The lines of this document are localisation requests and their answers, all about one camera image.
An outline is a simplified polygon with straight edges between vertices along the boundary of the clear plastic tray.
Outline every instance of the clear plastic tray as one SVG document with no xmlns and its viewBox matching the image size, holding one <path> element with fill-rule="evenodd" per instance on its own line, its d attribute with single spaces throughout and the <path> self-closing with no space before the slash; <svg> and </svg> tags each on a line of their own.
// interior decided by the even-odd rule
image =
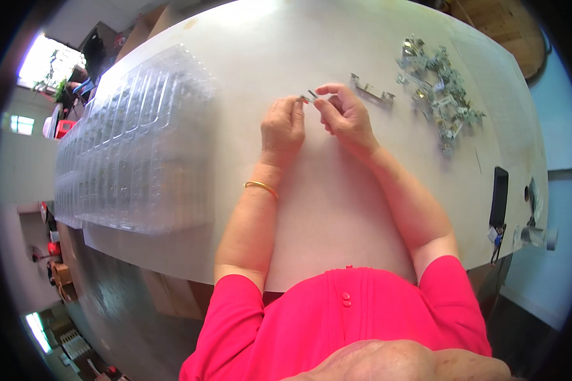
<svg viewBox="0 0 572 381">
<path fill-rule="evenodd" d="M 55 218 L 148 234 L 210 222 L 214 93 L 181 45 L 103 77 L 58 143 Z"/>
</svg>

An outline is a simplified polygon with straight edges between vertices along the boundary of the woman's left hand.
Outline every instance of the woman's left hand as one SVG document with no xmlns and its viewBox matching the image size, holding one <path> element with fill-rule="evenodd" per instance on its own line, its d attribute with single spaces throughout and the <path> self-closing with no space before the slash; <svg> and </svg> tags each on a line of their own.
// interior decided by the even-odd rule
<svg viewBox="0 0 572 381">
<path fill-rule="evenodd" d="M 303 102 L 296 96 L 280 98 L 260 124 L 263 150 L 260 162 L 280 170 L 286 169 L 303 145 Z"/>
</svg>

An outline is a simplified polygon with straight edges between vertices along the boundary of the blue wall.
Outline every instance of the blue wall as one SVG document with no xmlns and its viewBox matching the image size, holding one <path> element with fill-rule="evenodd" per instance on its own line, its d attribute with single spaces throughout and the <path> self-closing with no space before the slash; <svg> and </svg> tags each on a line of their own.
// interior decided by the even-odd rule
<svg viewBox="0 0 572 381">
<path fill-rule="evenodd" d="M 529 92 L 541 122 L 547 169 L 572 168 L 572 84 L 555 50 L 541 79 Z"/>
<path fill-rule="evenodd" d="M 572 180 L 550 181 L 548 203 L 548 226 L 559 228 L 556 250 L 514 253 L 500 293 L 559 331 L 572 306 Z"/>
</svg>

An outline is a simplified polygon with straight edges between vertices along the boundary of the white table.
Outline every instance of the white table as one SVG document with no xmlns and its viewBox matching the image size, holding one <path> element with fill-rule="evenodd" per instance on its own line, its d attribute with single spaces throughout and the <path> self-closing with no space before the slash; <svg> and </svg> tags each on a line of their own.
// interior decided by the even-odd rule
<svg viewBox="0 0 572 381">
<path fill-rule="evenodd" d="M 483 126 L 460 133 L 451 158 L 437 128 L 411 110 L 411 85 L 395 82 L 403 38 L 415 34 L 426 52 L 446 46 Z M 85 243 L 113 257 L 171 276 L 212 283 L 214 250 L 260 153 L 259 123 L 278 97 L 325 82 L 350 84 L 350 73 L 396 94 L 392 108 L 361 95 L 379 142 L 421 180 L 447 210 L 466 269 L 488 263 L 487 238 L 494 167 L 509 172 L 507 232 L 530 216 L 523 189 L 534 176 L 544 198 L 537 222 L 546 225 L 547 164 L 541 129 L 525 80 L 512 55 L 477 30 L 404 0 L 239 0 L 176 24 L 133 50 L 105 76 L 126 72 L 183 43 L 216 78 L 215 222 L 164 237 L 105 227 L 85 229 Z M 280 189 L 276 243 L 268 291 L 347 264 L 415 278 L 402 239 L 371 173 L 339 147 L 305 107 L 305 143 Z"/>
</svg>

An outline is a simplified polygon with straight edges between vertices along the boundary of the bangle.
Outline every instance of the bangle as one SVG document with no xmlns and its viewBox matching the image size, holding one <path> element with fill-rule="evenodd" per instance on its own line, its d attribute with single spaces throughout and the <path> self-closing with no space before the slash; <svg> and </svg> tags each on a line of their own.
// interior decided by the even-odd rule
<svg viewBox="0 0 572 381">
<path fill-rule="evenodd" d="M 244 184 L 244 188 L 247 188 L 249 186 L 256 186 L 256 187 L 261 187 L 261 188 L 265 188 L 266 190 L 268 190 L 269 192 L 271 192 L 271 194 L 273 194 L 276 197 L 276 201 L 277 201 L 277 192 L 275 190 L 273 190 L 272 187 L 265 185 L 261 182 L 258 181 L 249 181 L 247 183 Z"/>
</svg>

